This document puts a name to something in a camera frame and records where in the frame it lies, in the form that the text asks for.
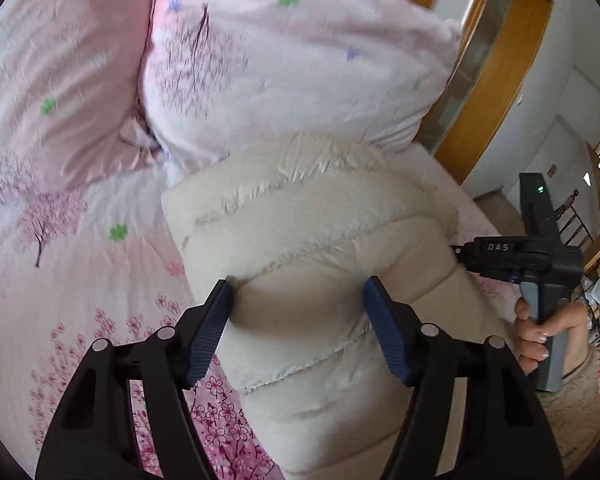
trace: black device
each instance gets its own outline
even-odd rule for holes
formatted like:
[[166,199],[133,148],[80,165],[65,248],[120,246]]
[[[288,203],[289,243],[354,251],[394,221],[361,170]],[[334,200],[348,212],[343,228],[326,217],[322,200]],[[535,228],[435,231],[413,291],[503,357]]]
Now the black device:
[[[476,238],[452,248],[467,270],[486,278],[519,283],[532,318],[544,323],[580,283],[584,257],[580,248],[560,240],[542,174],[520,174],[520,209],[526,236]],[[550,355],[530,377],[538,390],[556,392],[562,386],[567,336],[562,333],[548,339]]]
[[[375,276],[365,283],[363,297],[391,372],[414,388],[382,480],[436,477],[458,377],[468,380],[460,453],[456,468],[440,479],[564,480],[544,411],[501,338],[465,342],[422,324]],[[130,380],[143,382],[165,480],[215,479],[182,389],[206,374],[232,305],[231,286],[221,280],[204,305],[187,309],[175,327],[163,327],[146,341],[113,346],[96,340],[51,421],[36,480],[157,478],[140,462]]]

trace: bed sheet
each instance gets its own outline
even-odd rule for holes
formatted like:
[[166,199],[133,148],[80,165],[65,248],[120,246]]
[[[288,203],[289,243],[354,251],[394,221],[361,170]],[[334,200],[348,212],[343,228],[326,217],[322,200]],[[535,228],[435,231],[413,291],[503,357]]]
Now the bed sheet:
[[[395,156],[458,207],[458,241],[496,234],[421,146]],[[29,474],[56,403],[94,339],[142,340],[204,301],[191,297],[160,206],[162,192],[183,176],[167,162],[0,208],[0,438]],[[494,308],[512,310],[512,286],[477,283]],[[159,474],[141,385],[132,393],[142,460]],[[217,359],[186,398],[219,478],[282,478]]]

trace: beige fuzzy sleeve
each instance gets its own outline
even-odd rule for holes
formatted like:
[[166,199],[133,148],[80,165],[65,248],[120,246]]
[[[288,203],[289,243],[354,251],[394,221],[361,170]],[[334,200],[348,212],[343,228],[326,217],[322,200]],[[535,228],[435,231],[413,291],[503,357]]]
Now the beige fuzzy sleeve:
[[587,360],[554,394],[538,393],[558,443],[565,473],[571,475],[600,439],[600,355]]

